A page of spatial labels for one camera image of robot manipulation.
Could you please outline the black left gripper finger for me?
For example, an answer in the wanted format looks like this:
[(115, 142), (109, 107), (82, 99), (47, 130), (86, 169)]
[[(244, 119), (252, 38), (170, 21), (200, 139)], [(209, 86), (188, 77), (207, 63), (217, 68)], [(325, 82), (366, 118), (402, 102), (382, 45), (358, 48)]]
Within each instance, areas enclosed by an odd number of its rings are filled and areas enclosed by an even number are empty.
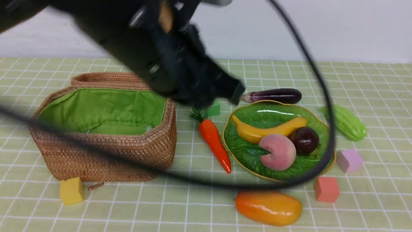
[(215, 78), (217, 97), (227, 99), (233, 105), (238, 105), (245, 90), (245, 86), (239, 79), (232, 77), (222, 69), (218, 71)]

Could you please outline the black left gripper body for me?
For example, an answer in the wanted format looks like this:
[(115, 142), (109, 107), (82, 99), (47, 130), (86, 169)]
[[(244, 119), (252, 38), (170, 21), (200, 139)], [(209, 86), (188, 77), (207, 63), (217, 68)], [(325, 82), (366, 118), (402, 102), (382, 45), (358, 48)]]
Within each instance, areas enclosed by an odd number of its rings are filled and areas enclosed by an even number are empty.
[(158, 94), (205, 108), (226, 97), (226, 73), (190, 22), (200, 0), (108, 0), (106, 50)]

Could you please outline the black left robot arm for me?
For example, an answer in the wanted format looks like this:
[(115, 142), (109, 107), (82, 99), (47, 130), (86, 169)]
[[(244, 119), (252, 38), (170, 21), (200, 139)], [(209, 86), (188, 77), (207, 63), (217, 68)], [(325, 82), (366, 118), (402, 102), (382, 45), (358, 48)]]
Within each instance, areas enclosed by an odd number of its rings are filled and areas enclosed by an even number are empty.
[(245, 91), (206, 53), (190, 22), (200, 0), (2, 0), (1, 32), (50, 6), (135, 73), (152, 91), (204, 109), (216, 98), (237, 105)]

